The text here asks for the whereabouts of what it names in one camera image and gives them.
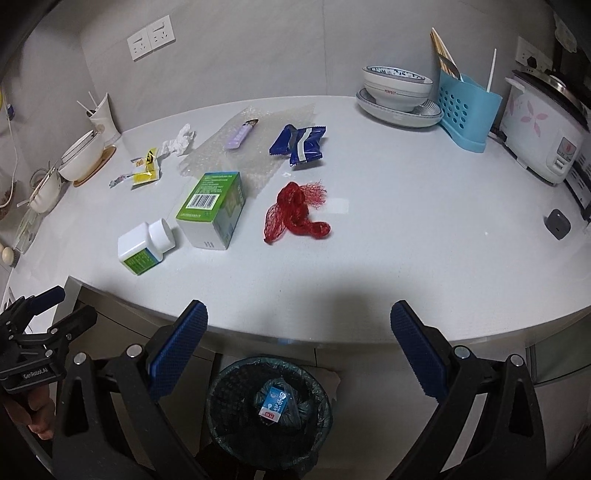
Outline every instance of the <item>blue snack wrapper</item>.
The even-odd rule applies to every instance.
[[[296,144],[297,132],[298,129],[291,124],[283,127],[279,137],[269,149],[269,155],[289,155]]]
[[[326,127],[300,128],[291,149],[290,165],[295,167],[322,158],[320,139],[325,132]]]

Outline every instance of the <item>yellow candy wrapper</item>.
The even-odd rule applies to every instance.
[[[160,167],[156,160],[157,148],[150,148],[146,158],[140,158],[134,164],[133,181],[134,187],[160,178]]]

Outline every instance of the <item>green medicine box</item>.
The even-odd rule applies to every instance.
[[[240,173],[206,173],[178,211],[177,223],[194,247],[225,250],[243,206]]]

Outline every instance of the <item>trash can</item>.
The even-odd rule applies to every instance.
[[[276,423],[259,415],[273,386],[292,392],[285,417]],[[263,356],[220,372],[207,395],[206,418],[213,440],[237,460],[259,470],[293,469],[300,476],[316,464],[333,421],[324,389],[308,372]]]

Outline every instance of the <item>blue plastic utensil holder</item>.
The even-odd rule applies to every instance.
[[[502,97],[487,92],[467,75],[463,82],[443,70],[437,103],[443,111],[441,125],[464,150],[482,153]]]

